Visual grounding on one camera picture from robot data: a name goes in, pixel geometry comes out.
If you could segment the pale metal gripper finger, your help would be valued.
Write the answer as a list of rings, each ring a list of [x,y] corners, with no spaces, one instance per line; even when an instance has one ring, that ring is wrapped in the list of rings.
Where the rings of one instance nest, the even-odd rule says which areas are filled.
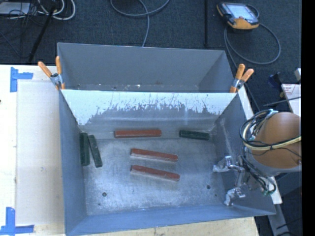
[[[213,166],[213,173],[225,173],[231,170],[232,157],[230,155],[222,158],[217,164]]]
[[[232,206],[234,201],[236,201],[237,199],[245,198],[245,197],[246,195],[240,187],[234,187],[227,191],[225,195],[225,200],[223,203],[226,206]]]

